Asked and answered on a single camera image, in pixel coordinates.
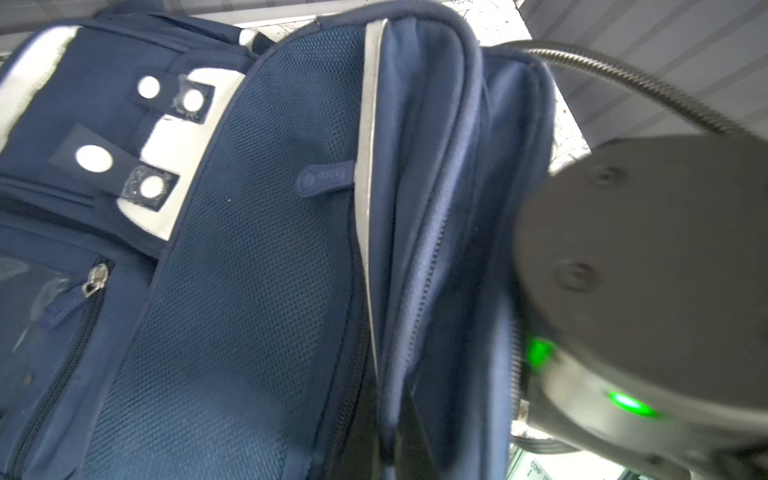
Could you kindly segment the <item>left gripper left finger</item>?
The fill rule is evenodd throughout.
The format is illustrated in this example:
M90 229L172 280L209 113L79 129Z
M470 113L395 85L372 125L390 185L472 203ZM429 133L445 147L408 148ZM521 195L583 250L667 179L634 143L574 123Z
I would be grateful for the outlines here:
M339 479L378 478L377 390L367 383L360 392L352 423L338 463Z

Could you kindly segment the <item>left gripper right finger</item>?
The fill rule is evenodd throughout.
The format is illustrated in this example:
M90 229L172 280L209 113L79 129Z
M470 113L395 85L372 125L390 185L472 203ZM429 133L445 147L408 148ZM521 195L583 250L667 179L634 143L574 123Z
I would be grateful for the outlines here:
M406 394L395 443L395 478L398 480L436 480L438 469L430 451L414 400Z

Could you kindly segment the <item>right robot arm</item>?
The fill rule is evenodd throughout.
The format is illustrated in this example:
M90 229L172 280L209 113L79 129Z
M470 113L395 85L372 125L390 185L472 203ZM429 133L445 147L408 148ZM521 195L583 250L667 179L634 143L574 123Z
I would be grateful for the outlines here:
M655 479L767 475L767 144L601 147L525 200L531 423Z

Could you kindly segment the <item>navy blue student backpack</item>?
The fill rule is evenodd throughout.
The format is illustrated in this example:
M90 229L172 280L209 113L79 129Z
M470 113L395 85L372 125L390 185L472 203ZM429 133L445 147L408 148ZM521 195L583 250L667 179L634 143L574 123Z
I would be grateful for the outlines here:
M1 475L378 478L410 394L437 479L502 479L514 224L547 67L385 2L272 41L128 1L1 66Z

